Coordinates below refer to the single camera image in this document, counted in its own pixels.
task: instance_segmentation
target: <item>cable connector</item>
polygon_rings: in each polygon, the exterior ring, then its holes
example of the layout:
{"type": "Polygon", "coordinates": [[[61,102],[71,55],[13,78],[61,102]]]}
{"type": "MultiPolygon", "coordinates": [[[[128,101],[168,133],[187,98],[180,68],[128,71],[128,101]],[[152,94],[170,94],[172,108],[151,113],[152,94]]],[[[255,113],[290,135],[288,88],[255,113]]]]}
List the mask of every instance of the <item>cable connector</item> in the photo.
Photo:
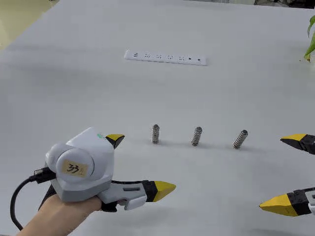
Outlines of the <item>cable connector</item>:
{"type": "Polygon", "coordinates": [[[37,183],[43,183],[56,178],[56,173],[50,170],[48,167],[41,168],[34,171],[34,175],[30,176],[30,181],[37,183]]]}

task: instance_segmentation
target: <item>black cable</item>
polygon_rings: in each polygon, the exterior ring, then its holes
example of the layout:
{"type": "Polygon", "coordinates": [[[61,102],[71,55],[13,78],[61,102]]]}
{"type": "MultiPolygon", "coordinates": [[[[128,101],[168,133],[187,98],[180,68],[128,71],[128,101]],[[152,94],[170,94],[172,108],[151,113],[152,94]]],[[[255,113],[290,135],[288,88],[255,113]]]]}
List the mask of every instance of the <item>black cable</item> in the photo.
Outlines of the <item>black cable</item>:
{"type": "Polygon", "coordinates": [[[23,226],[16,219],[15,216],[15,202],[16,197],[18,196],[21,189],[28,183],[36,181],[37,183],[43,183],[56,178],[56,173],[52,172],[48,167],[44,167],[42,169],[34,171],[34,175],[30,176],[28,179],[24,180],[14,191],[11,198],[10,204],[10,215],[12,222],[18,227],[19,230],[23,229],[23,226]]]}
{"type": "Polygon", "coordinates": [[[21,189],[28,183],[31,182],[31,179],[28,178],[26,180],[24,180],[14,191],[12,198],[11,198],[11,204],[10,204],[10,215],[11,215],[11,219],[12,222],[16,225],[16,227],[18,227],[19,230],[22,230],[23,227],[22,225],[19,223],[19,221],[16,219],[15,216],[15,202],[16,202],[16,197],[18,196],[19,192],[21,191],[21,189]]]}

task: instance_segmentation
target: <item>label sticker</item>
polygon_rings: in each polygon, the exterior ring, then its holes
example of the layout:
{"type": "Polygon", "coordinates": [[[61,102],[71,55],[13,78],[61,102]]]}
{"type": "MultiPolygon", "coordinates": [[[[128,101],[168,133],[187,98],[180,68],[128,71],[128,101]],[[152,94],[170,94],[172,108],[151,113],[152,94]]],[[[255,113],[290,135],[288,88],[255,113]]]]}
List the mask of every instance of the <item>label sticker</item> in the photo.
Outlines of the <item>label sticker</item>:
{"type": "Polygon", "coordinates": [[[62,172],[72,176],[85,177],[87,175],[88,168],[89,166],[87,164],[64,160],[62,172]]]}

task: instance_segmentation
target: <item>handwritten number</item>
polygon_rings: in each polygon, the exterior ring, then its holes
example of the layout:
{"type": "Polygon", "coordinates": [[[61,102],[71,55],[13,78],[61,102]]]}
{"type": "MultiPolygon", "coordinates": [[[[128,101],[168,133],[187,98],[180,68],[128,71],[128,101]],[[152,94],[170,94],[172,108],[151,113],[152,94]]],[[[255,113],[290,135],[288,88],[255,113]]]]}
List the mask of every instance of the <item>handwritten number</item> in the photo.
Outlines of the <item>handwritten number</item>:
{"type": "Polygon", "coordinates": [[[68,169],[67,169],[67,171],[68,172],[71,172],[71,173],[76,173],[76,172],[78,172],[80,169],[79,169],[79,167],[77,166],[77,165],[72,165],[72,164],[69,164],[69,167],[68,167],[68,169]]]}

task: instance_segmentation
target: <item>gray gripper housing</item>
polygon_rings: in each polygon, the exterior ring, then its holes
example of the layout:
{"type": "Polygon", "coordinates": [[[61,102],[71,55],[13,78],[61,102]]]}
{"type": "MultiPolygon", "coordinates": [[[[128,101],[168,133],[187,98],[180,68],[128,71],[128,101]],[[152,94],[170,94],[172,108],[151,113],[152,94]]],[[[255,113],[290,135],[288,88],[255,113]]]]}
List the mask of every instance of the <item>gray gripper housing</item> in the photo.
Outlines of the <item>gray gripper housing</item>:
{"type": "Polygon", "coordinates": [[[111,183],[110,188],[97,195],[105,204],[118,202],[131,210],[144,205],[147,194],[142,183],[118,184],[111,183]]]}

